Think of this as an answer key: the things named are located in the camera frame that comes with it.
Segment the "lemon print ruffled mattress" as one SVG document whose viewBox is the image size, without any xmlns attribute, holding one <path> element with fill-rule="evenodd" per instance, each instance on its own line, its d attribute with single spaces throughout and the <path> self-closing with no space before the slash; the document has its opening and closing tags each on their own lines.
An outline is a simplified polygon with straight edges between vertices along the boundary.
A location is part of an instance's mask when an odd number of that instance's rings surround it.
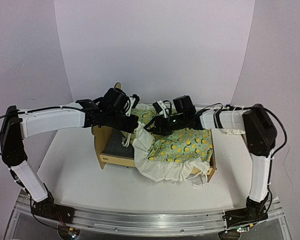
<svg viewBox="0 0 300 240">
<path fill-rule="evenodd" d="M 198 188 L 208 182 L 213 156 L 210 130 L 183 128 L 168 136 L 156 135 L 144 128 L 158 116 L 154 107 L 140 103 L 131 114 L 138 117 L 138 127 L 132 134 L 124 133 L 123 145 L 133 146 L 133 161 L 140 174 L 154 182 L 191 181 Z"/>
</svg>

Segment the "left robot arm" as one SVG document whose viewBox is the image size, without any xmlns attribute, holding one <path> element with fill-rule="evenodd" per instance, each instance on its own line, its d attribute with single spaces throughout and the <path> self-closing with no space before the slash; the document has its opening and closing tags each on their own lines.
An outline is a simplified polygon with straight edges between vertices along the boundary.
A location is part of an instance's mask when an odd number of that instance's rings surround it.
<svg viewBox="0 0 300 240">
<path fill-rule="evenodd" d="M 10 106 L 0 116 L 0 156 L 16 182 L 39 203 L 50 199 L 47 187 L 28 161 L 23 141 L 32 136 L 69 128 L 110 127 L 132 134 L 138 117 L 131 113 L 140 98 L 112 87 L 102 97 L 37 109 Z"/>
</svg>

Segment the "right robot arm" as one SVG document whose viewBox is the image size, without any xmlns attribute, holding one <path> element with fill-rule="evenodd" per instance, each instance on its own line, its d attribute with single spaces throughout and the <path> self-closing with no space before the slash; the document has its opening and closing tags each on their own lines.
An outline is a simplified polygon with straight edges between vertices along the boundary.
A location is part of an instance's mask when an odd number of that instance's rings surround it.
<svg viewBox="0 0 300 240">
<path fill-rule="evenodd" d="M 277 128 L 272 119 L 282 122 L 261 104 L 250 107 L 223 106 L 219 103 L 196 110 L 191 97 L 177 97 L 173 104 L 164 101 L 153 103 L 157 116 L 153 117 L 145 130 L 167 136 L 184 128 L 193 130 L 220 129 L 244 131 L 247 150 L 252 160 L 252 182 L 248 199 L 261 203 L 270 195 L 272 161 L 283 147 L 276 146 Z"/>
</svg>

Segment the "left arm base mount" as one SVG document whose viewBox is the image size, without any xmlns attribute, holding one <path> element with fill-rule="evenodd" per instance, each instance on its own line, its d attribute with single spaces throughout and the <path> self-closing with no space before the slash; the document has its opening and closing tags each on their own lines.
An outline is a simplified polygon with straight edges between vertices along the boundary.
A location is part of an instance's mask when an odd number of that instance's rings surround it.
<svg viewBox="0 0 300 240">
<path fill-rule="evenodd" d="M 47 191 L 47 198 L 44 200 L 35 201 L 32 197 L 30 199 L 30 211 L 35 217 L 58 221 L 61 224 L 71 224 L 73 222 L 75 209 L 55 203 L 50 191 Z"/>
</svg>

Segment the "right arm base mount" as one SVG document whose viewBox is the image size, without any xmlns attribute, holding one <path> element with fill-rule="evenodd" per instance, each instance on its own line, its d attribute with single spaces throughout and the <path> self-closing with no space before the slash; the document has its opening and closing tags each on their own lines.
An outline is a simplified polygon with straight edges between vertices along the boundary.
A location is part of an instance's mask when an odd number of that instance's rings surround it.
<svg viewBox="0 0 300 240">
<path fill-rule="evenodd" d="M 226 229 L 230 230 L 233 228 L 245 227 L 250 224 L 256 224 L 260 221 L 267 220 L 269 209 L 266 207 L 266 203 L 268 199 L 270 199 L 271 203 L 271 196 L 272 195 L 268 193 L 260 202 L 247 197 L 244 208 L 227 210 L 222 217 L 225 220 Z"/>
</svg>

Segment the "wooden pet bed frame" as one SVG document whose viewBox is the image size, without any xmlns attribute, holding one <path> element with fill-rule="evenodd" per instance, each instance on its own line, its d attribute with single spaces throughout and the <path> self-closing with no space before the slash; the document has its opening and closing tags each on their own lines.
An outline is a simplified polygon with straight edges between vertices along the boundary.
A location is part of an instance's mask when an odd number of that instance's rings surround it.
<svg viewBox="0 0 300 240">
<path fill-rule="evenodd" d="M 114 88 L 121 89 L 121 87 L 119 85 L 115 86 Z M 122 165 L 122 166 L 126 166 L 126 167 L 132 167 L 132 166 L 135 167 L 134 158 L 118 157 L 118 156 L 108 155 L 108 154 L 103 153 L 103 151 L 106 147 L 106 144 L 108 143 L 110 136 L 114 129 L 115 128 L 107 127 L 107 126 L 102 126 L 102 127 L 94 126 L 92 128 L 92 134 L 94 136 L 95 152 L 96 152 L 98 161 L 100 163 L 100 166 L 104 167 L 107 163 L 111 163 L 111 164 L 117 164 L 117 165 Z"/>
</svg>

